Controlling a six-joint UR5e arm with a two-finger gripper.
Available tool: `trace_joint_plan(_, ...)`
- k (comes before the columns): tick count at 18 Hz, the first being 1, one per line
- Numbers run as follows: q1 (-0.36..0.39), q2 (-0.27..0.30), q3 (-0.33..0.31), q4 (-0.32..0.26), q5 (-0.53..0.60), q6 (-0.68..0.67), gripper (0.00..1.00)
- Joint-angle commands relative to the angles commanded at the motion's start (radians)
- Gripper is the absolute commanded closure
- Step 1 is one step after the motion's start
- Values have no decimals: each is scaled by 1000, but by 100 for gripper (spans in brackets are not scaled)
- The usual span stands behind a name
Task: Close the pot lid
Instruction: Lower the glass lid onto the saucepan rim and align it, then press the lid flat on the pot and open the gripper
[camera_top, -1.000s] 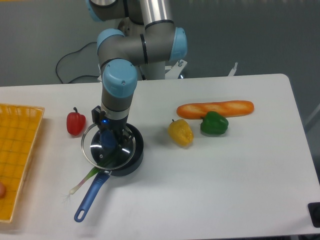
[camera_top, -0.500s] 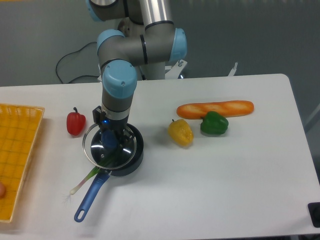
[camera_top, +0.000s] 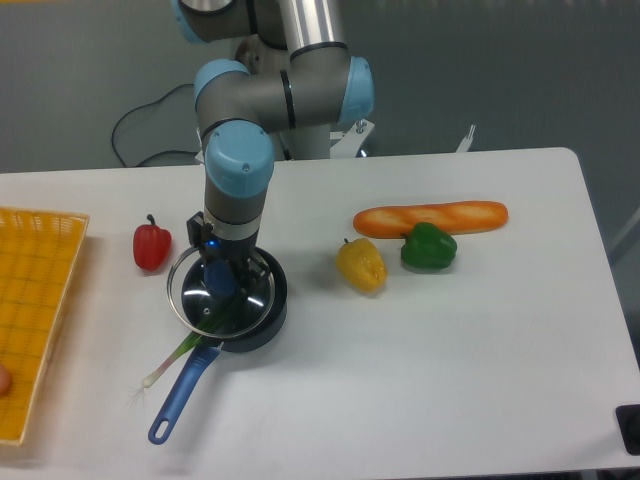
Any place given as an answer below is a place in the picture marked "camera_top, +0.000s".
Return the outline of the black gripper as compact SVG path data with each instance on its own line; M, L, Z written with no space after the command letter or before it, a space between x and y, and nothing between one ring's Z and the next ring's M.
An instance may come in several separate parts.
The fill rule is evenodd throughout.
M269 288L270 267L262 256L253 256L259 232L259 217L249 222L224 222L209 211L197 212L186 222L190 245L208 266L223 261L235 277L239 295Z

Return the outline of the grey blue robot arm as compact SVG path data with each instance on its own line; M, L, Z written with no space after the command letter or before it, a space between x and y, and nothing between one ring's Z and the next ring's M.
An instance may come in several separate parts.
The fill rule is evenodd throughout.
M260 73L218 59L194 79L206 180L190 237L205 288L224 298L255 280L249 263L274 171L272 135L364 119L374 82L368 62L348 51L336 1L175 1L172 9L192 42L253 35L288 58Z

